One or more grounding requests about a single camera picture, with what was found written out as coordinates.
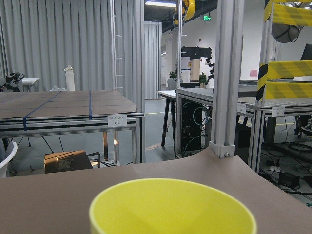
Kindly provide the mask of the yellow plastic cup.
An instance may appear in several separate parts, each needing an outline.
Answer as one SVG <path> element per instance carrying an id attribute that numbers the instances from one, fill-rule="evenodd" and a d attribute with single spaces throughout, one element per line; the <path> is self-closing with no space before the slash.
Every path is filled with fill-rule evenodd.
<path id="1" fill-rule="evenodd" d="M 89 209 L 93 234 L 254 234 L 249 209 L 215 188 L 147 178 L 111 186 Z"/>

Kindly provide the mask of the cardboard box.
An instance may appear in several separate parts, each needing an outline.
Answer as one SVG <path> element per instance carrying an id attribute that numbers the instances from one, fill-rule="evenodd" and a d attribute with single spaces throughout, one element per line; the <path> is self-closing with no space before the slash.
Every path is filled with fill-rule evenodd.
<path id="1" fill-rule="evenodd" d="M 92 168 L 84 150 L 52 153 L 44 157 L 44 172 L 46 174 Z"/>

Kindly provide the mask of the white bottle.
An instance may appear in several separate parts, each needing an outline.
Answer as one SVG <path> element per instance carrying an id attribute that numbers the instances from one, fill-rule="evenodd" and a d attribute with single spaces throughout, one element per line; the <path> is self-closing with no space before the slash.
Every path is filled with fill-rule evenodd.
<path id="1" fill-rule="evenodd" d="M 74 91 L 75 90 L 75 76 L 73 67 L 68 65 L 65 69 L 65 78 L 66 78 L 66 89 L 67 91 Z"/>

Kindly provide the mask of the neighbour work table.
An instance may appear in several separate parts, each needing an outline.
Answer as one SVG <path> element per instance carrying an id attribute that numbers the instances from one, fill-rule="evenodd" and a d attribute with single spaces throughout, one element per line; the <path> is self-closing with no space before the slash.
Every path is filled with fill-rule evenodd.
<path id="1" fill-rule="evenodd" d="M 117 90 L 4 92 L 0 137 L 133 131 L 133 161 L 145 162 L 145 114 Z"/>

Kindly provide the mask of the white chair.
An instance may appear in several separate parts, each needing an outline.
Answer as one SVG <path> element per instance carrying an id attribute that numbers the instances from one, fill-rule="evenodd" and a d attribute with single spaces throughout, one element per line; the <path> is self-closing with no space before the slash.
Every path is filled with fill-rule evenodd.
<path id="1" fill-rule="evenodd" d="M 5 153 L 4 160 L 0 163 L 0 177 L 5 178 L 7 177 L 7 166 L 8 163 L 13 159 L 15 154 L 17 153 L 18 145 L 16 142 L 11 141 L 8 145 L 8 148 Z"/>

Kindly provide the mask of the aluminium frame post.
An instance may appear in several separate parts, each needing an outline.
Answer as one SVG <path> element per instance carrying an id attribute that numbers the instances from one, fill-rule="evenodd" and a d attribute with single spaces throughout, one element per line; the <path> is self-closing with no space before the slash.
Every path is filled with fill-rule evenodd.
<path id="1" fill-rule="evenodd" d="M 213 119 L 209 146 L 219 158 L 234 156 L 243 43 L 243 0 L 217 3 Z"/>

